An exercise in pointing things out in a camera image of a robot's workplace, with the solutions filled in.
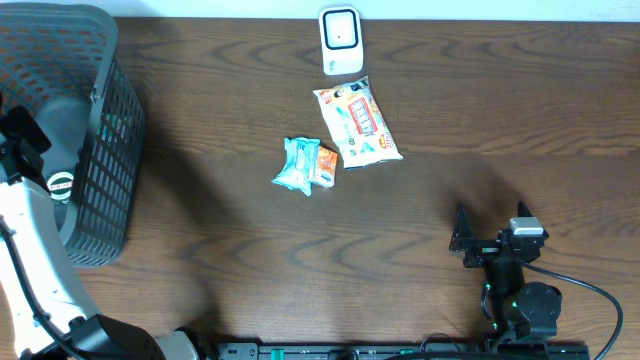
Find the green round-label ointment box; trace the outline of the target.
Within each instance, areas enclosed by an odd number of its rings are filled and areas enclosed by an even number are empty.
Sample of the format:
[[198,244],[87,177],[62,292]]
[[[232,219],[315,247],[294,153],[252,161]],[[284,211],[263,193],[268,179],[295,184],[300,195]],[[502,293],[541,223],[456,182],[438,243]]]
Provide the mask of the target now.
[[47,180],[47,186],[54,202],[66,204],[73,187],[74,175],[71,172],[61,171],[51,175]]

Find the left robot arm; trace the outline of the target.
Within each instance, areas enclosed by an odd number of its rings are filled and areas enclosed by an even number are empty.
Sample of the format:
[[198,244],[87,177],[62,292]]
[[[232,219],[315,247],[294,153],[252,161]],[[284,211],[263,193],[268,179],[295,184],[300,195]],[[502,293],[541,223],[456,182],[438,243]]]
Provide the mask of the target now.
[[179,328],[154,337],[104,315],[61,242],[45,188],[22,177],[1,185],[1,284],[20,359],[215,359],[215,349]]

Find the grey plastic mesh basket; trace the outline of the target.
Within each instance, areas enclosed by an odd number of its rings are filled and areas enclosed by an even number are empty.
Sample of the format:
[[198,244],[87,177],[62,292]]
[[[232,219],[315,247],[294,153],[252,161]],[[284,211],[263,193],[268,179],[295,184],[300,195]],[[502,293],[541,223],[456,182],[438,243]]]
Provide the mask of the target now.
[[135,193],[146,124],[117,41],[115,20],[98,7],[1,6],[1,113],[25,107],[49,138],[46,186],[57,172],[74,175],[69,201],[54,208],[77,267],[117,259]]

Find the small orange snack packet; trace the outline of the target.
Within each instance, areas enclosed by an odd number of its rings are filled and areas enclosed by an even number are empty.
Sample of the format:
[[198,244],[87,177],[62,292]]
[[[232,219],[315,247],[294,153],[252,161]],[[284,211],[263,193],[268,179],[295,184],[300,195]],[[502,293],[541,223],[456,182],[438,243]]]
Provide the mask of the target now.
[[336,152],[319,146],[311,182],[324,188],[333,187],[335,185],[337,163],[338,154]]

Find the teal wet wipes pack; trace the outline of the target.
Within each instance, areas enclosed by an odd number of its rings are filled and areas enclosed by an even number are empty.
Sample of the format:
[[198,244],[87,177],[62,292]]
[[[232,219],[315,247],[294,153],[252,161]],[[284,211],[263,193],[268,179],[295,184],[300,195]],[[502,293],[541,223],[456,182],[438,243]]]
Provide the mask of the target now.
[[310,196],[312,193],[311,177],[315,170],[319,146],[319,139],[285,138],[285,164],[272,183],[290,190],[300,190],[306,196]]

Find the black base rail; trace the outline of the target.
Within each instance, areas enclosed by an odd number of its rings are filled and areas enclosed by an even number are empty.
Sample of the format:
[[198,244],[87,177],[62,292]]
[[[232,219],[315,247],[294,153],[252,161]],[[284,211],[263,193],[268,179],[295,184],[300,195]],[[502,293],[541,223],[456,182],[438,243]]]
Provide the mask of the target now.
[[501,345],[495,351],[477,344],[444,340],[421,344],[258,344],[215,345],[220,360],[385,360],[385,359],[547,359],[588,360],[584,345]]

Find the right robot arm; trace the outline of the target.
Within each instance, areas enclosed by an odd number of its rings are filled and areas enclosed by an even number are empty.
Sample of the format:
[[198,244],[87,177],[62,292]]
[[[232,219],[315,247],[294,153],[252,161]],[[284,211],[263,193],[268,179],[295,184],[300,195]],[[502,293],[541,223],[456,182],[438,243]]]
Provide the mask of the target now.
[[476,237],[465,208],[457,207],[449,250],[464,254],[464,267],[484,271],[481,306],[485,316],[494,321],[498,333],[495,345],[543,342],[557,335],[562,293],[542,282],[527,282],[523,271],[540,257],[548,237],[522,201],[508,227],[493,239]]

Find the white barcode scanner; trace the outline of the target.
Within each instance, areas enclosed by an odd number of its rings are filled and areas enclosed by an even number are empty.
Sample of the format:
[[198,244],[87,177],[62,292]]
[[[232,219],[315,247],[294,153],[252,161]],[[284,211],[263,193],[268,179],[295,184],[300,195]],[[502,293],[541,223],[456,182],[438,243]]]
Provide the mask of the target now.
[[322,67],[326,75],[360,72],[364,50],[360,13],[352,6],[328,7],[319,18]]

